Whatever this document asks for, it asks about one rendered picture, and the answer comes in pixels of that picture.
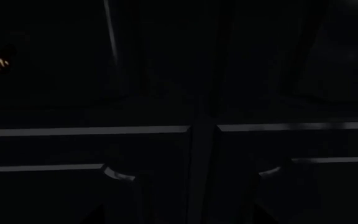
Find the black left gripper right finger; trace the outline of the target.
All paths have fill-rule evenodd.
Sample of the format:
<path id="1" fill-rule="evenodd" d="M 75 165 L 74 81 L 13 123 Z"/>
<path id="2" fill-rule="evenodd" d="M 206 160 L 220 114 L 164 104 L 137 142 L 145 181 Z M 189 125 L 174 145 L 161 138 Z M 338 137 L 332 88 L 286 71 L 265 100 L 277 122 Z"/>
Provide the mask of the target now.
<path id="1" fill-rule="evenodd" d="M 251 224 L 279 224 L 264 208 L 254 203 Z"/>

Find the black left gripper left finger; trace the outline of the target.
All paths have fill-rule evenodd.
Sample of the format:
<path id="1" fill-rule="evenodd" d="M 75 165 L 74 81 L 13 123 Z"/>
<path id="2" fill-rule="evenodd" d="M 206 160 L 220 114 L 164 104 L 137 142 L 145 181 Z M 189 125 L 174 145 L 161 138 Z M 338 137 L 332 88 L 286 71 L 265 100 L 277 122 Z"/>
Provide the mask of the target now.
<path id="1" fill-rule="evenodd" d="M 111 224 L 109 217 L 109 207 L 107 205 L 99 205 L 87 214 L 80 224 Z"/>

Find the dark plain drawer front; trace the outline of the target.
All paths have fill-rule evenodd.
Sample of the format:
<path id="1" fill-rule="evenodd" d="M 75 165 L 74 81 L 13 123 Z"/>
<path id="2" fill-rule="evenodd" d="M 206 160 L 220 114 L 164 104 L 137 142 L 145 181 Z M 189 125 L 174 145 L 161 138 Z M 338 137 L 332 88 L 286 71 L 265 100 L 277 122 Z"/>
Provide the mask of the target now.
<path id="1" fill-rule="evenodd" d="M 358 0 L 235 0 L 220 113 L 358 117 Z"/>

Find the dark cabinet frame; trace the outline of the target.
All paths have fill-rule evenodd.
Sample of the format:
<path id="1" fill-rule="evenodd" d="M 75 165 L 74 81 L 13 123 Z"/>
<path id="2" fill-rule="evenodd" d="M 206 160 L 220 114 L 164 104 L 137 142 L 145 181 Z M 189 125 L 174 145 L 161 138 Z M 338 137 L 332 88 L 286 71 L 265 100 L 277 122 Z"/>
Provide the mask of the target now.
<path id="1" fill-rule="evenodd" d="M 32 111 L 0 115 L 0 129 L 111 128 L 189 126 L 187 224 L 205 224 L 204 206 L 211 192 L 213 147 L 216 131 L 227 125 L 358 124 L 358 117 L 338 118 L 237 118 L 220 113 L 235 0 L 208 0 L 191 46 L 191 78 L 196 103 L 192 108 L 120 102 L 107 108 Z"/>

